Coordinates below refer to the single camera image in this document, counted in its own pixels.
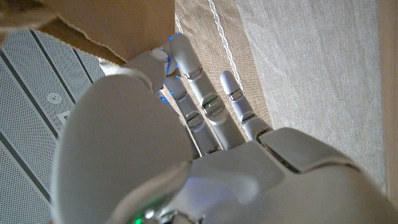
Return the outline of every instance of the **metal joint pin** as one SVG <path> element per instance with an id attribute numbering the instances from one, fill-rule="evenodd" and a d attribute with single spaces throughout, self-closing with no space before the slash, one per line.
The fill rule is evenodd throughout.
<path id="1" fill-rule="evenodd" d="M 205 103 L 201 108 L 203 112 L 205 112 L 206 116 L 213 116 L 224 109 L 224 103 L 218 96 L 216 96 L 209 102 Z"/>
<path id="2" fill-rule="evenodd" d="M 192 72 L 186 73 L 185 77 L 189 80 L 196 80 L 197 78 L 200 77 L 202 71 L 203 71 L 202 67 L 197 67 Z"/>
<path id="3" fill-rule="evenodd" d="M 243 92 L 241 89 L 236 90 L 235 92 L 228 95 L 231 101 L 237 101 L 243 96 Z"/>

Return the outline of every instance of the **white cord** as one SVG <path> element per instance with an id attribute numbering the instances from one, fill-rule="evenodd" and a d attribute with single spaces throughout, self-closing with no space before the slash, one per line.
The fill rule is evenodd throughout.
<path id="1" fill-rule="evenodd" d="M 226 55 L 227 55 L 228 60 L 229 60 L 229 64 L 231 65 L 232 71 L 234 73 L 234 77 L 235 77 L 236 81 L 238 82 L 239 87 L 243 91 L 243 85 L 241 83 L 241 77 L 239 76 L 238 69 L 236 68 L 236 64 L 234 62 L 234 59 L 232 58 L 232 53 L 231 53 L 231 50 L 229 49 L 228 41 L 225 38 L 224 29 L 221 26 L 220 17 L 218 16 L 218 13 L 217 13 L 217 10 L 216 10 L 216 6 L 214 5 L 213 0 L 208 0 L 208 1 L 209 1 L 211 12 L 213 13 L 213 16 L 214 16 L 214 21 L 215 21 L 215 23 L 217 25 L 218 34 L 221 37 L 221 41 L 223 42 L 223 47 L 225 48 Z"/>
<path id="2" fill-rule="evenodd" d="M 177 25 L 178 31 L 179 31 L 181 34 L 183 34 L 184 31 L 182 30 L 182 26 L 181 26 L 181 23 L 180 23 L 180 19 L 178 18 L 178 16 L 177 16 L 176 13 L 174 13 L 174 16 L 175 16 L 175 24 Z"/>

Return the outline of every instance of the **torn cardboard edge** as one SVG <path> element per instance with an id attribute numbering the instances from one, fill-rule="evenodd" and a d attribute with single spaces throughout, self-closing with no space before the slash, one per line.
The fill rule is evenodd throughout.
<path id="1" fill-rule="evenodd" d="M 95 57 L 103 58 L 117 65 L 123 65 L 126 63 L 125 60 L 118 57 L 118 55 L 111 49 L 90 40 L 84 33 L 72 28 L 60 18 L 56 18 L 37 30 L 54 36 L 66 44 L 73 43 L 72 47 L 94 55 Z"/>
<path id="2" fill-rule="evenodd" d="M 14 30 L 33 29 L 45 32 L 71 47 L 116 65 L 126 63 L 106 45 L 95 42 L 85 33 L 62 19 L 41 2 L 33 0 L 0 0 L 0 43 Z"/>

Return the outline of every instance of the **white robotic arm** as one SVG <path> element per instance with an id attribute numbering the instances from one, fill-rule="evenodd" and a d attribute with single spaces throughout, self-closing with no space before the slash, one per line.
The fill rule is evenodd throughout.
<path id="1" fill-rule="evenodd" d="M 351 159 L 297 130 L 272 130 L 224 72 L 221 82 L 250 139 L 245 142 L 184 35 L 117 74 L 96 82 L 68 117 L 55 160 L 56 224 L 398 222 L 397 211 Z M 176 113 L 156 96 L 163 83 L 202 157 Z"/>

